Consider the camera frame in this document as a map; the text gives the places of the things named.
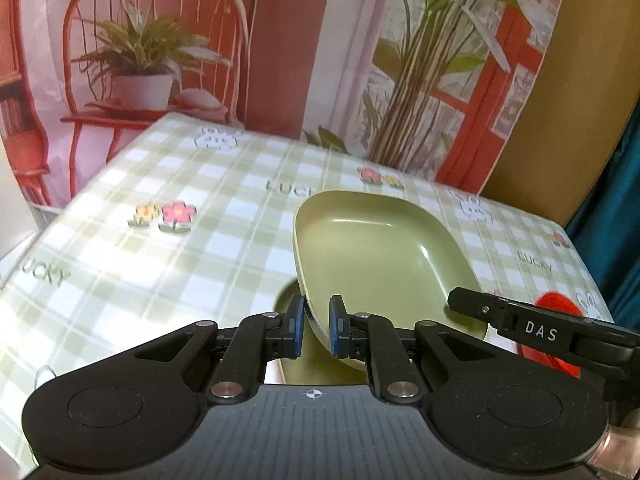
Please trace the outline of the person's hand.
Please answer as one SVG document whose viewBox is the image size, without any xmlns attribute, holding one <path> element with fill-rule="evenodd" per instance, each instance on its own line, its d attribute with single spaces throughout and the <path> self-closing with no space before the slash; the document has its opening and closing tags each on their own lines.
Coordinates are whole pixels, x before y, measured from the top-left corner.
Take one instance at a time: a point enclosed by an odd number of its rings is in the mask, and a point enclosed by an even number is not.
<svg viewBox="0 0 640 480">
<path fill-rule="evenodd" d="M 605 479 L 639 478 L 639 410 L 630 412 L 622 426 L 608 427 L 589 465 Z"/>
</svg>

